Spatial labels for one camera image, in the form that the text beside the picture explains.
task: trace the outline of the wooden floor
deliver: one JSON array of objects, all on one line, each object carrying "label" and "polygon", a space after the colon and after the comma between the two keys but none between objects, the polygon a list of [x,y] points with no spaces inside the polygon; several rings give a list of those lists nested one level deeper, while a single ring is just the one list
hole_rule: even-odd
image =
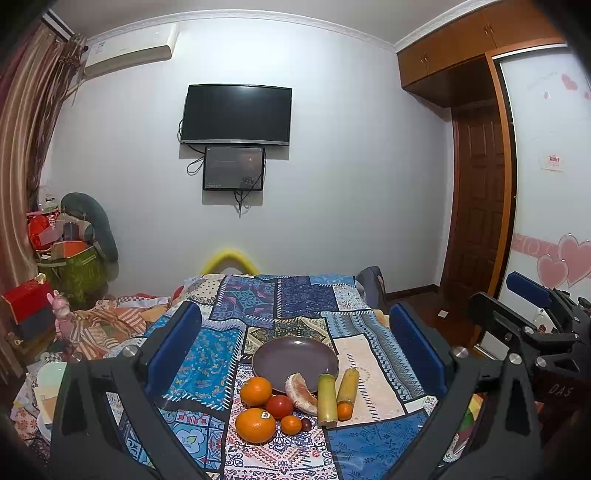
[{"label": "wooden floor", "polygon": [[[388,308],[400,300],[409,302],[425,324],[437,329],[450,346],[468,345],[472,336],[472,322],[466,318],[463,311],[455,309],[441,294],[431,291],[396,299],[388,302]],[[441,310],[449,312],[445,318],[438,316]]]}]

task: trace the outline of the yellow foam noodle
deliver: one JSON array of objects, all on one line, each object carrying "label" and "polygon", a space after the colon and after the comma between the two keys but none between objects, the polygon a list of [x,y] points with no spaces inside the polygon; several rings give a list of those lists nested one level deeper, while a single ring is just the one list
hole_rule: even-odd
[{"label": "yellow foam noodle", "polygon": [[244,273],[249,275],[257,275],[260,273],[257,267],[255,267],[253,263],[247,259],[246,255],[240,253],[238,250],[226,248],[215,254],[211,260],[207,262],[205,267],[203,267],[201,270],[201,275],[214,273],[217,266],[225,260],[234,260],[244,269]]}]

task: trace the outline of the sliding closet door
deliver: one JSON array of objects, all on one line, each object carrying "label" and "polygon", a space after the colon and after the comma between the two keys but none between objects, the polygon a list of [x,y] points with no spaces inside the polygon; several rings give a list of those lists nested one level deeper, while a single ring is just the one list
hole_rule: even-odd
[{"label": "sliding closet door", "polygon": [[[546,287],[569,291],[575,301],[591,299],[589,82],[566,48],[496,61],[508,95],[517,164],[514,235],[505,275],[518,271]],[[537,308],[505,282],[499,299],[527,320],[536,317]],[[506,347],[499,344],[488,334],[481,342],[504,356]]]}]

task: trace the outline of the small orange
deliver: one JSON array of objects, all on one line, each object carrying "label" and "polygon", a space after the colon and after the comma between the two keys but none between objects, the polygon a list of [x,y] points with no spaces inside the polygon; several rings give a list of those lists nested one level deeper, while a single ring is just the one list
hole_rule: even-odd
[{"label": "small orange", "polygon": [[288,415],[281,419],[281,431],[286,435],[296,435],[301,430],[301,420],[294,416]]},{"label": "small orange", "polygon": [[340,421],[349,420],[353,416],[353,407],[346,402],[341,402],[336,407],[336,414]]},{"label": "small orange", "polygon": [[234,422],[240,438],[248,443],[264,443],[275,435],[275,419],[262,408],[249,408]]},{"label": "small orange", "polygon": [[260,407],[271,398],[272,393],[273,388],[266,378],[252,377],[240,389],[240,398],[249,407]]}]

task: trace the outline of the tomato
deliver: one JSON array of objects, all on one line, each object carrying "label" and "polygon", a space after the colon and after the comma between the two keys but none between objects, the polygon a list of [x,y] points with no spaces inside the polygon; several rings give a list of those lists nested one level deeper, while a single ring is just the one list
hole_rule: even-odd
[{"label": "tomato", "polygon": [[287,417],[293,413],[294,404],[285,395],[275,395],[267,401],[265,409],[277,420],[281,420],[283,417]]}]

